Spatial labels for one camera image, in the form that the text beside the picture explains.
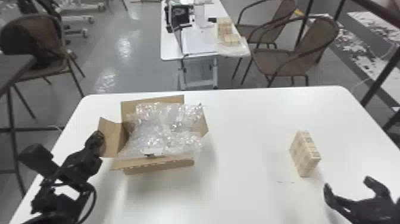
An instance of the bubble wrap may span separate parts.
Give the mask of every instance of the bubble wrap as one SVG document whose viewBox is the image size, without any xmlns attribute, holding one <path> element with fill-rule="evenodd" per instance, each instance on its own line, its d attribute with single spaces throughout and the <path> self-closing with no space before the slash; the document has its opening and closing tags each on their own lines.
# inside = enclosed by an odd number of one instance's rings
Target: bubble wrap
<svg viewBox="0 0 400 224">
<path fill-rule="evenodd" d="M 201 105 L 139 104 L 128 114 L 130 136 L 117 158 L 174 155 L 201 149 L 201 137 L 191 132 L 203 116 Z"/>
</svg>

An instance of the gray floor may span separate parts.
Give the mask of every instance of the gray floor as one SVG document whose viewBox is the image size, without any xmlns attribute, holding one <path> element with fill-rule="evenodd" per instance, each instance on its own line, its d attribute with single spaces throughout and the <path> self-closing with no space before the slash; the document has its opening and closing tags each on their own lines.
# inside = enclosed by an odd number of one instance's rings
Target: gray floor
<svg viewBox="0 0 400 224">
<path fill-rule="evenodd" d="M 227 12 L 236 20 L 242 7 L 248 1 L 222 0 Z M 177 63 L 160 60 L 160 5 L 157 3 L 129 4 L 127 13 L 119 0 L 111 2 L 111 8 L 105 13 L 93 12 L 95 24 L 71 24 L 74 28 L 87 27 L 90 32 L 88 39 L 69 37 L 72 40 L 69 46 L 79 56 L 78 62 L 86 73 L 87 78 L 79 77 L 79 82 L 85 94 L 104 94 L 121 92 L 150 92 L 175 91 L 177 89 Z M 271 1 L 253 12 L 245 14 L 246 23 L 260 23 L 271 18 L 277 7 L 277 2 Z M 1 11 L 0 17 L 8 21 L 18 15 L 16 9 Z M 298 24 L 285 28 L 278 40 L 281 48 L 293 47 Z M 230 78 L 237 59 L 219 58 L 219 86 L 223 89 L 239 88 L 239 81 L 245 69 L 242 64 L 234 82 Z M 202 79 L 210 74 L 201 74 L 207 67 L 192 64 L 190 79 Z M 321 63 L 309 72 L 311 85 L 341 85 L 351 89 L 360 82 L 341 60 L 327 50 Z M 68 75 L 50 78 L 52 85 L 42 80 L 21 83 L 20 87 L 26 100 L 36 113 L 38 120 L 32 120 L 21 102 L 15 99 L 15 113 L 17 126 L 47 126 L 64 125 L 70 118 L 76 105 L 80 101 L 77 89 Z M 289 79 L 280 78 L 274 83 L 276 87 L 289 86 Z M 251 69 L 248 79 L 242 88 L 264 87 L 264 78 Z M 304 85 L 303 79 L 296 80 L 296 85 Z M 360 99 L 367 87 L 360 85 L 354 89 L 354 95 Z M 2 125 L 7 125 L 7 111 L 5 99 L 0 99 Z M 374 98 L 368 106 L 368 112 L 379 123 L 383 124 L 392 111 L 378 98 Z M 18 148 L 21 150 L 32 143 L 42 143 L 51 149 L 60 133 L 19 133 L 17 135 Z M 0 169 L 12 166 L 10 140 L 8 135 L 0 136 L 2 157 Z M 25 185 L 28 187 L 35 174 L 22 168 Z M 12 175 L 0 176 L 0 223 L 8 223 L 14 210 L 17 208 L 21 195 L 17 190 L 16 179 Z"/>
</svg>

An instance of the brown chair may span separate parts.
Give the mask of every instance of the brown chair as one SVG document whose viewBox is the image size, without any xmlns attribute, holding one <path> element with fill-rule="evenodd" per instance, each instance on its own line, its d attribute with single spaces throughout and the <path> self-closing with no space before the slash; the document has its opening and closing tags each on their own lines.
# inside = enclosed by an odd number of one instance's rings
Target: brown chair
<svg viewBox="0 0 400 224">
<path fill-rule="evenodd" d="M 260 36 L 262 35 L 262 33 L 264 33 L 265 30 L 269 29 L 271 26 L 273 26 L 274 24 L 276 24 L 280 21 L 286 21 L 286 20 L 290 19 L 290 17 L 292 16 L 292 14 L 295 12 L 295 10 L 297 8 L 297 4 L 296 4 L 295 0 L 282 0 L 271 21 L 268 21 L 259 26 L 240 23 L 243 13 L 247 9 L 254 7 L 256 5 L 259 5 L 266 1 L 268 1 L 268 0 L 260 0 L 260 1 L 254 2 L 254 3 L 246 6 L 245 8 L 243 8 L 239 14 L 239 18 L 236 23 L 236 28 L 239 31 L 240 35 L 246 37 L 247 43 L 258 43 Z M 276 49 L 277 45 L 275 43 L 275 40 L 278 38 L 278 36 L 282 32 L 283 28 L 284 28 L 284 26 L 277 27 L 276 29 L 273 29 L 270 32 L 268 32 L 266 35 L 264 35 L 262 37 L 261 43 L 266 44 L 268 47 L 269 47 L 269 45 L 273 45 Z"/>
<path fill-rule="evenodd" d="M 291 77 L 292 85 L 294 85 L 295 76 L 303 76 L 305 78 L 305 84 L 308 86 L 308 76 L 305 73 L 315 64 L 324 50 L 339 34 L 338 24 L 331 18 L 322 16 L 307 17 L 307 19 L 309 18 L 314 18 L 315 21 L 293 51 L 284 49 L 261 49 L 259 48 L 261 39 L 263 38 L 263 35 L 261 35 L 256 48 L 251 50 L 252 58 L 247 66 L 241 85 L 243 85 L 247 77 L 252 62 L 255 61 L 258 70 L 264 74 L 268 81 L 267 87 L 272 85 L 277 76 Z M 283 21 L 275 24 L 270 30 L 303 19 L 304 17 L 298 17 Z"/>
<path fill-rule="evenodd" d="M 6 48 L 8 44 L 13 42 L 13 40 L 10 38 L 4 38 L 3 32 L 6 32 L 8 29 L 12 29 L 15 26 L 24 27 L 28 31 L 29 35 L 37 43 L 39 43 L 41 48 L 46 49 L 51 54 L 57 54 L 58 56 L 56 60 L 44 68 L 30 69 L 18 80 L 18 82 L 25 82 L 33 79 L 44 79 L 49 85 L 51 85 L 51 82 L 47 79 L 47 77 L 70 73 L 74 83 L 78 88 L 80 96 L 83 98 L 84 95 L 71 67 L 71 62 L 76 66 L 83 77 L 85 77 L 85 74 L 83 74 L 73 56 L 71 56 L 70 51 L 65 48 L 64 31 L 61 23 L 55 17 L 46 14 L 24 15 L 12 20 L 1 30 L 0 48 L 2 50 Z M 25 107 L 28 109 L 31 116 L 35 118 L 35 115 L 32 113 L 31 109 L 22 97 L 22 94 L 15 85 L 14 89 L 17 92 L 17 95 L 21 98 Z"/>
</svg>

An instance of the white table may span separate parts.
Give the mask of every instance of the white table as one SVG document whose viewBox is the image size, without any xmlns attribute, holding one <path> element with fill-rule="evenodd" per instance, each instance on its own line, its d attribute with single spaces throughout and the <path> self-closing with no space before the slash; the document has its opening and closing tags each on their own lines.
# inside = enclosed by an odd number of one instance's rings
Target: white table
<svg viewBox="0 0 400 224">
<path fill-rule="evenodd" d="M 192 167 L 125 176 L 104 159 L 90 179 L 99 198 L 90 223 L 205 224 L 348 222 L 325 205 L 323 185 L 355 200 L 371 197 L 366 175 L 400 196 L 400 152 L 344 88 L 90 95 L 81 100 L 54 146 L 61 163 L 80 150 L 100 117 L 120 122 L 120 102 L 184 94 L 205 107 L 209 132 Z M 300 178 L 289 156 L 297 130 L 308 130 L 322 161 Z M 11 223 L 27 220 L 39 190 L 36 177 Z"/>
<path fill-rule="evenodd" d="M 193 4 L 193 0 L 181 0 L 182 4 Z M 228 17 L 228 13 L 226 13 L 225 8 L 223 7 L 220 0 L 212 0 L 213 4 L 205 5 L 205 17 Z M 161 1 L 161 36 L 160 36 L 160 54 L 161 59 L 164 61 L 178 61 L 178 77 L 179 77 L 179 88 L 181 90 L 185 90 L 194 86 L 204 86 L 204 85 L 213 85 L 214 88 L 218 86 L 218 54 L 210 53 L 210 54 L 193 54 L 189 55 L 185 58 L 185 60 L 203 60 L 204 58 L 212 58 L 212 79 L 211 80 L 202 80 L 197 82 L 187 83 L 186 81 L 186 69 L 185 64 L 182 61 L 183 54 L 179 48 L 179 44 L 176 41 L 174 33 L 169 33 L 166 29 L 165 22 L 165 12 L 164 7 L 166 6 L 165 1 Z M 232 26 L 233 33 L 239 33 L 234 26 Z"/>
</svg>

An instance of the stacked wooden blocks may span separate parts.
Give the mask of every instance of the stacked wooden blocks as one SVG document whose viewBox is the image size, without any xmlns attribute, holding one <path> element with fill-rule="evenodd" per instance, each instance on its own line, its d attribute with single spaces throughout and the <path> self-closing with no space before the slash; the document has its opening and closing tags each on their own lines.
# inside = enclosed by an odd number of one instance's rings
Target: stacked wooden blocks
<svg viewBox="0 0 400 224">
<path fill-rule="evenodd" d="M 321 155 L 307 131 L 296 133 L 289 152 L 301 177 L 310 176 L 321 160 Z"/>
<path fill-rule="evenodd" d="M 240 36 L 232 33 L 232 21 L 229 17 L 218 18 L 218 38 L 222 40 L 224 45 L 237 46 L 239 45 Z"/>
</svg>

